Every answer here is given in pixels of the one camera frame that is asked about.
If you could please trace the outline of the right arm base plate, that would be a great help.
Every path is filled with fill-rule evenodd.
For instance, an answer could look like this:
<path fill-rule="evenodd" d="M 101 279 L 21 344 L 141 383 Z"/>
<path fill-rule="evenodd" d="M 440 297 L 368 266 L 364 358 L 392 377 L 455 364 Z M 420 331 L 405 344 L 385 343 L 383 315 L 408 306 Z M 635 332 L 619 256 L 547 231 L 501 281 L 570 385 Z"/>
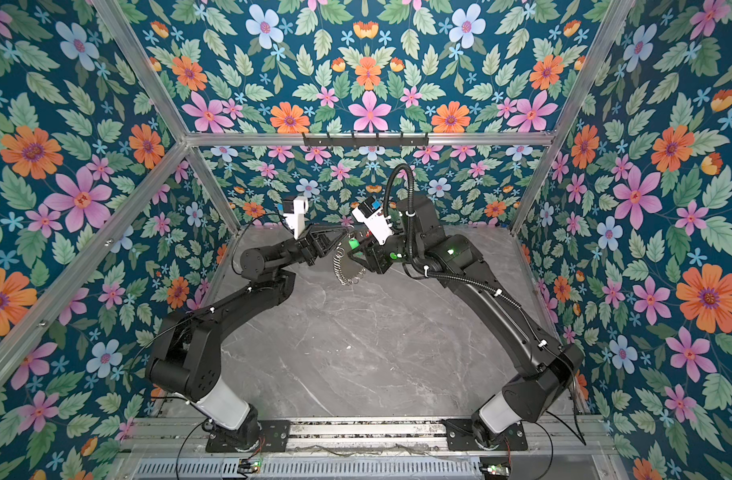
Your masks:
<path fill-rule="evenodd" d="M 514 423 L 500 433 L 489 430 L 482 421 L 445 418 L 440 421 L 446 429 L 447 447 L 451 451 L 520 452 L 528 449 L 521 423 Z"/>

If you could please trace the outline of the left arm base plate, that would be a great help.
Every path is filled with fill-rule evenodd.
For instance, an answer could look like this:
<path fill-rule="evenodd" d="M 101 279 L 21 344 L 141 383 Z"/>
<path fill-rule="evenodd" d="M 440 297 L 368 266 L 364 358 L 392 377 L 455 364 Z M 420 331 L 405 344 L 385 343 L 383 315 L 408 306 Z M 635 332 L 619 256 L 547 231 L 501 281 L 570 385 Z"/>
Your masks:
<path fill-rule="evenodd" d="M 248 420 L 237 430 L 221 426 L 208 429 L 207 453 L 284 452 L 290 438 L 287 420 Z"/>

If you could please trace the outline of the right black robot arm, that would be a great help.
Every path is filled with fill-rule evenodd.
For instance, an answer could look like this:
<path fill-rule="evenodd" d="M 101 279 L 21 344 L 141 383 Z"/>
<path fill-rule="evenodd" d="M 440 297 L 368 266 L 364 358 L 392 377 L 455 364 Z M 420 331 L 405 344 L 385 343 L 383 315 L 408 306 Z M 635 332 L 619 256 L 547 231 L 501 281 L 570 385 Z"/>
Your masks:
<path fill-rule="evenodd" d="M 350 243 L 350 260 L 372 273 L 401 265 L 413 280 L 436 280 L 466 304 L 498 340 L 516 375 L 471 417 L 471 434 L 485 450 L 507 430 L 535 423 L 574 382 L 584 359 L 542 328 L 496 278 L 483 253 L 461 234 L 444 230 L 433 203 L 415 193 L 405 163 L 388 177 L 382 198 L 369 197 L 352 212 L 368 233 Z"/>

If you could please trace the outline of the metal key organizer red handle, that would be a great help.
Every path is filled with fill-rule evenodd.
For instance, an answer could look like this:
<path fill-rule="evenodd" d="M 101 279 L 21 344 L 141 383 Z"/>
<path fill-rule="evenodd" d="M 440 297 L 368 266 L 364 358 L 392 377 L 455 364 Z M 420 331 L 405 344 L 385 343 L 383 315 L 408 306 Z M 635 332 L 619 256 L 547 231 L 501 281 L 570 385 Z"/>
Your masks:
<path fill-rule="evenodd" d="M 332 267 L 336 279 L 343 286 L 357 284 L 366 273 L 366 269 L 351 261 L 347 253 L 351 251 L 349 245 L 342 243 L 334 250 L 332 255 Z"/>

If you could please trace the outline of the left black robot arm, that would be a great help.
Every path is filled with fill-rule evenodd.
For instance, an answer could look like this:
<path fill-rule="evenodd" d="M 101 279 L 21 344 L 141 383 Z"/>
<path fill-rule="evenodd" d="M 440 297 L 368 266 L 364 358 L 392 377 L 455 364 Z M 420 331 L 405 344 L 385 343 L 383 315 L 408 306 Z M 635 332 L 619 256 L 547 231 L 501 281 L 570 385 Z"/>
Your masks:
<path fill-rule="evenodd" d="M 261 436 L 258 412 L 224 380 L 223 344 L 291 297 L 296 281 L 291 266 L 314 265 L 346 236 L 344 227 L 312 225 L 297 239 L 243 251 L 239 274 L 247 284 L 215 303 L 164 319 L 151 345 L 145 378 L 194 406 L 211 435 L 224 437 L 238 450 L 252 448 Z"/>

